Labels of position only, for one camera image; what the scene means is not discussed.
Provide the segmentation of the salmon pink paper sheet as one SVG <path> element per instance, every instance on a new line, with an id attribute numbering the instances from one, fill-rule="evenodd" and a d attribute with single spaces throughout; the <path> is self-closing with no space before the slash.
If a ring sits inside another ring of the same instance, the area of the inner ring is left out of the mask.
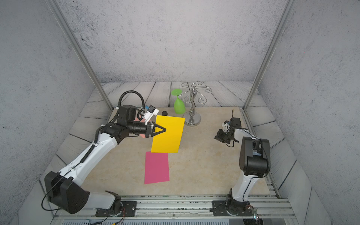
<path id="1" fill-rule="evenodd" d="M 136 119 L 135 122 L 145 122 L 145 119 L 142 119 L 142 120 Z M 139 136 L 142 138 L 145 138 L 144 134 L 140 134 Z"/>

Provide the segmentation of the yellow paper sheet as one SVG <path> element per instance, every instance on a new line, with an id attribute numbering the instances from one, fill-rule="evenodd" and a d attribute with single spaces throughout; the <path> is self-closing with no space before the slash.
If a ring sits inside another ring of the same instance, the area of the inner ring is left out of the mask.
<path id="1" fill-rule="evenodd" d="M 182 139 L 185 119 L 158 115 L 156 124 L 164 127 L 166 131 L 153 137 L 151 152 L 177 153 Z"/>

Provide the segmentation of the magenta paper sheet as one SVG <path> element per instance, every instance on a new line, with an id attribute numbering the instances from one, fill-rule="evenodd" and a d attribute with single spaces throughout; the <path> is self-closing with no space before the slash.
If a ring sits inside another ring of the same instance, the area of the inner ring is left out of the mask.
<path id="1" fill-rule="evenodd" d="M 170 181 L 168 153 L 146 152 L 144 183 Z"/>

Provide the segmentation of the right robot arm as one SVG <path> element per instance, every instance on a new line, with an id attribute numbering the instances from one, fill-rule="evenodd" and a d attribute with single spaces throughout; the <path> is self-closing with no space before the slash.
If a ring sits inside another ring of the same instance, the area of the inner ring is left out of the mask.
<path id="1" fill-rule="evenodd" d="M 242 127 L 241 119 L 234 117 L 222 124 L 215 139 L 227 146 L 241 144 L 239 167 L 242 176 L 230 190 L 225 208 L 233 211 L 244 209 L 249 205 L 248 196 L 254 185 L 271 170 L 270 142 L 252 135 Z"/>

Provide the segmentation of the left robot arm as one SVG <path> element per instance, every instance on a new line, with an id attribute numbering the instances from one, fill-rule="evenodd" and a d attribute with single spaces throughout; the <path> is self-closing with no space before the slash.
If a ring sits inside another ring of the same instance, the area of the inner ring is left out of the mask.
<path id="1" fill-rule="evenodd" d="M 76 159 L 58 172 L 49 172 L 45 176 L 45 200 L 70 214 L 83 209 L 104 210 L 106 215 L 116 217 L 124 213 L 121 197 L 111 191 L 105 193 L 89 192 L 81 185 L 93 168 L 113 148 L 125 138 L 145 135 L 146 138 L 166 132 L 151 121 L 159 110 L 153 106 L 145 108 L 145 113 L 138 121 L 139 110 L 135 106 L 124 105 L 117 108 L 117 113 L 106 125 L 96 130 L 95 139 Z"/>

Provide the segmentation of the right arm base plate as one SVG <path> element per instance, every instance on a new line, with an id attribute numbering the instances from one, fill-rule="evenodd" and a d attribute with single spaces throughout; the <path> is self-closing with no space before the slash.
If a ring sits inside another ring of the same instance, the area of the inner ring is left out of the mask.
<path id="1" fill-rule="evenodd" d="M 249 202 L 237 201 L 212 201 L 210 212 L 216 217 L 232 216 L 247 217 L 253 216 L 253 212 Z"/>

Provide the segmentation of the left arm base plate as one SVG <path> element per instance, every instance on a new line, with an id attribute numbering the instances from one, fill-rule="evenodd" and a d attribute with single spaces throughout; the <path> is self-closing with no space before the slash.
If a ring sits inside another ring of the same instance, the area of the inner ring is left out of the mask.
<path id="1" fill-rule="evenodd" d="M 95 217 L 134 217 L 136 208 L 137 201 L 117 200 L 107 210 L 97 209 Z"/>

